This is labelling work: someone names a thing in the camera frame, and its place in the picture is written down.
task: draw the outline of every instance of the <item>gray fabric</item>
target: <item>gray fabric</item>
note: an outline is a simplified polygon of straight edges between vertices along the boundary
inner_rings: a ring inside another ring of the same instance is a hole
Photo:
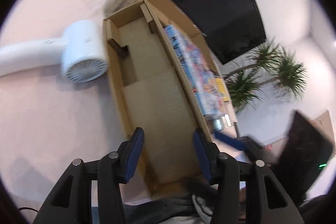
[[[159,224],[172,217],[197,215],[191,196],[167,198],[130,206],[124,204],[128,224]],[[99,224],[98,208],[92,208],[92,222]]]
[[[205,224],[210,224],[212,210],[207,207],[205,200],[195,195],[192,196],[192,200],[198,215],[202,218]]]

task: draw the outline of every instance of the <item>palm plant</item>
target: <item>palm plant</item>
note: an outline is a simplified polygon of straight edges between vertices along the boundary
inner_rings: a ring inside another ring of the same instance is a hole
[[[295,61],[295,54],[282,47],[277,58],[277,66],[273,78],[261,83],[275,82],[274,87],[281,91],[281,95],[292,94],[295,99],[301,98],[306,89],[306,69],[303,63]]]
[[[240,71],[233,78],[226,80],[226,86],[236,112],[242,110],[254,99],[262,99],[254,94],[256,91],[260,91],[257,78],[256,71],[252,70],[249,72]]]
[[[279,45],[274,44],[274,39],[266,41],[249,52],[247,57],[253,61],[252,64],[233,70],[229,74],[224,75],[223,78],[226,80],[232,75],[247,69],[256,70],[264,68],[266,71],[271,71],[277,62],[278,54]]]
[[[262,99],[255,92],[268,83],[274,83],[280,96],[293,95],[294,99],[302,97],[306,88],[306,69],[303,63],[295,60],[294,53],[275,45],[272,40],[251,50],[248,58],[254,61],[251,65],[238,68],[223,77],[236,111],[242,110],[254,99]],[[262,72],[266,72],[270,78],[260,82],[258,78],[263,76]]]

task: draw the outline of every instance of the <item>flat screen tv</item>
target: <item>flat screen tv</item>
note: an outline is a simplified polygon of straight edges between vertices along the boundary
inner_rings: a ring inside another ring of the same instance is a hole
[[[266,39],[255,0],[172,0],[202,31],[225,64]]]

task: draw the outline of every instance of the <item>yellow label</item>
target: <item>yellow label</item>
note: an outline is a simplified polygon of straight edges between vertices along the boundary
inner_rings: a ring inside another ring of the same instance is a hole
[[[221,78],[216,78],[216,83],[217,83],[217,86],[218,86],[218,90],[219,90],[219,93],[222,97],[222,100],[224,102],[228,102],[229,99],[227,98],[226,94],[225,94],[225,88],[224,88],[224,85],[223,85],[223,80]]]

